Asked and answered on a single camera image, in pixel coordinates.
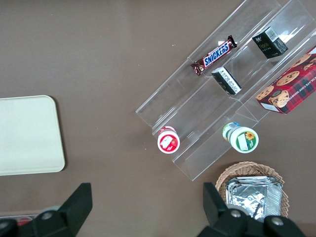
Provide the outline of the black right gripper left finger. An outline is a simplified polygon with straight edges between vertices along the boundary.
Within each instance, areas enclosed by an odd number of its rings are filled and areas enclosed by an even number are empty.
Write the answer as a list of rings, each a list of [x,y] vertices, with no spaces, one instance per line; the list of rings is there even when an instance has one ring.
[[[90,183],[82,183],[57,209],[41,213],[32,221],[36,237],[75,237],[92,210]]]

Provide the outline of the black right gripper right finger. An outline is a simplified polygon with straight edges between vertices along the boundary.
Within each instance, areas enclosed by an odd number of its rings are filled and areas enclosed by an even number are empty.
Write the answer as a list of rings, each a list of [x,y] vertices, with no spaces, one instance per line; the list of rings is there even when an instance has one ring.
[[[237,210],[229,209],[213,183],[203,184],[203,209],[209,225],[200,237],[241,237],[247,230],[247,216]]]

